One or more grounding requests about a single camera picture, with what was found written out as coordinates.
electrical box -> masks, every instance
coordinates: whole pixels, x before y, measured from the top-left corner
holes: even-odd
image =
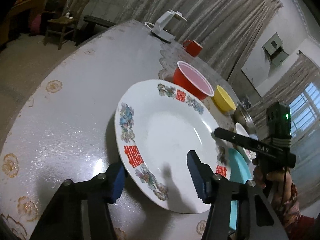
[[[270,63],[280,66],[282,62],[289,56],[282,47],[282,40],[278,33],[275,33],[262,47],[268,54]]]

person's hand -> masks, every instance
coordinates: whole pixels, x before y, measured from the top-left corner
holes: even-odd
[[[258,160],[253,159],[252,163],[254,165],[258,165]],[[282,198],[282,191],[283,191],[283,185],[284,185],[284,170],[283,171],[273,171],[266,175],[266,179],[274,182],[278,182],[278,189],[277,192],[274,194],[274,200],[275,201],[281,201]],[[253,180],[255,183],[261,187],[261,189],[264,189],[266,187],[266,184],[264,183],[263,174],[261,171],[261,168],[259,166],[256,166],[253,170]],[[285,179],[285,187],[284,187],[284,196],[283,196],[283,203],[288,201],[291,197],[291,184],[292,184],[292,178],[287,171],[287,176]]]

metal bowl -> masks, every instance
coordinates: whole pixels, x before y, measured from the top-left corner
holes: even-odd
[[[237,109],[233,113],[233,120],[241,124],[249,134],[257,134],[256,126],[251,116],[240,103],[238,103]]]

yellow bowl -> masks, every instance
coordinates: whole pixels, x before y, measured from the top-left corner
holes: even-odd
[[[224,112],[236,109],[235,103],[221,86],[217,86],[214,96],[211,99],[214,100],[217,106]]]

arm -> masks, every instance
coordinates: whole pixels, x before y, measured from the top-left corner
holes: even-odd
[[[257,160],[252,160],[253,164],[257,164]],[[253,171],[254,181],[263,189],[265,183],[263,174],[257,166]],[[274,194],[271,206],[275,210],[290,240],[301,240],[306,232],[314,225],[315,220],[301,215],[298,202],[298,191],[292,182],[290,173],[287,171],[286,185],[284,187],[284,171],[275,171],[266,175],[268,180],[278,182],[277,192]]]

